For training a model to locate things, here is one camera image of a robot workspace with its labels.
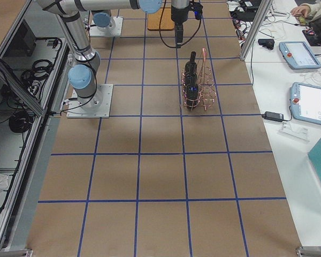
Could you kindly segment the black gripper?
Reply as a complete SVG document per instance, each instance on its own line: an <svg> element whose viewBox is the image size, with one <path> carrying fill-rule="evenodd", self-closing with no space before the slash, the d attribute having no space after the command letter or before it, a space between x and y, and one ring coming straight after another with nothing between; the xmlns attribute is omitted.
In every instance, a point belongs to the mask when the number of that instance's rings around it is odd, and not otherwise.
<svg viewBox="0 0 321 257"><path fill-rule="evenodd" d="M189 0L171 0L171 19L175 22L175 47L183 43L183 23L188 19Z"/></svg>

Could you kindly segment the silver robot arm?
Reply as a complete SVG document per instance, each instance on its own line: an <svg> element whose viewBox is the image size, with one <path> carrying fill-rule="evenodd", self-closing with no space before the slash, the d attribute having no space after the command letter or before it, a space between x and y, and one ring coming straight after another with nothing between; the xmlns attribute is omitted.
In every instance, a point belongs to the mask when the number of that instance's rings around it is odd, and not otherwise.
<svg viewBox="0 0 321 257"><path fill-rule="evenodd" d="M93 111L103 101L96 79L100 57L90 44L80 13L92 13L95 25L104 28L112 23L111 10L142 10L154 14L161 4L162 1L38 1L43 11L57 17L74 55L75 65L68 72L68 80L77 94L79 109Z"/></svg>
<svg viewBox="0 0 321 257"><path fill-rule="evenodd" d="M108 31L115 28L116 23L109 10L93 11L93 23L100 31Z"/></svg>

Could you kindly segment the person hand at desk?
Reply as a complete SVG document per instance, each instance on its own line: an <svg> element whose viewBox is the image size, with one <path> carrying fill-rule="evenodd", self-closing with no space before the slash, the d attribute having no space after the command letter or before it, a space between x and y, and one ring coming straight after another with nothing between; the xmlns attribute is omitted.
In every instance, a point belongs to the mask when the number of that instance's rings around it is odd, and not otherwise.
<svg viewBox="0 0 321 257"><path fill-rule="evenodd" d="M290 11L291 15L294 17L304 17L306 18L310 13L310 7L308 5L300 5L293 8Z"/></svg>

